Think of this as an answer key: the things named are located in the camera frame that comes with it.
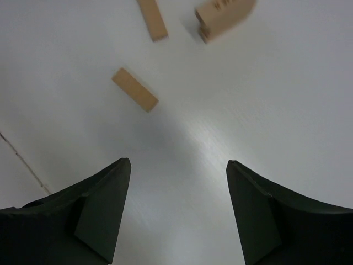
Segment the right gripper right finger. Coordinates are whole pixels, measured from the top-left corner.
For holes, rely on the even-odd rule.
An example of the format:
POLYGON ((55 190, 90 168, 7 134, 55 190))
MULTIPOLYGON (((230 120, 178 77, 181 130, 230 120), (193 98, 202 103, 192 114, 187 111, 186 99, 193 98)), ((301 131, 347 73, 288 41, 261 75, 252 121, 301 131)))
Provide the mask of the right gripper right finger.
POLYGON ((352 264, 352 209, 309 198, 229 161, 246 264, 352 264))

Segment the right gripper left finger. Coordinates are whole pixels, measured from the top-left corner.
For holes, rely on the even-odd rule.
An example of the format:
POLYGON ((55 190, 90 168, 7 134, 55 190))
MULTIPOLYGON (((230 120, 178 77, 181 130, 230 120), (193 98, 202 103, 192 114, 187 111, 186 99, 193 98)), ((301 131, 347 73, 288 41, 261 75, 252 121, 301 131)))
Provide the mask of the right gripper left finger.
POLYGON ((2 264, 112 264, 131 174, 128 158, 21 208, 1 210, 2 264))

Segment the wood block six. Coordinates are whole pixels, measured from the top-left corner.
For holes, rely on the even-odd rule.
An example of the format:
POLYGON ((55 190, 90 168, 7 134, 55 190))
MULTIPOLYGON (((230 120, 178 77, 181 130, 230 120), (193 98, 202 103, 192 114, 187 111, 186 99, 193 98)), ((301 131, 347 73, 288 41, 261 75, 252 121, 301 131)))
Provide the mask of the wood block six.
POLYGON ((150 112, 159 102, 128 70, 121 67, 111 80, 121 88, 144 111, 150 112))

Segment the wood block three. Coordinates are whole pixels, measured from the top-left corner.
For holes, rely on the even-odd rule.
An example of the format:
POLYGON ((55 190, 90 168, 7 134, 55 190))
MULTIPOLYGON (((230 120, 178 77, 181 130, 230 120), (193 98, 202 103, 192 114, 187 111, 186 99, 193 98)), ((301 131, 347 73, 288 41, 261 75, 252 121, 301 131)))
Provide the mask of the wood block three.
POLYGON ((168 31, 155 0, 137 0, 145 20, 149 35, 153 42, 168 37, 168 31))

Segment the wood block four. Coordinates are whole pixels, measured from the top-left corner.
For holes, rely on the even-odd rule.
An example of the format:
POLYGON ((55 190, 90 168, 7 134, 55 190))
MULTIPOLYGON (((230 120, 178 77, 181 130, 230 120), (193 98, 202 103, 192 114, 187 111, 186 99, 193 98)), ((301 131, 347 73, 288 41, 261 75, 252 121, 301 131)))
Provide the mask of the wood block four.
POLYGON ((205 44, 245 21, 256 0, 208 1, 195 8, 200 23, 199 35, 205 44))

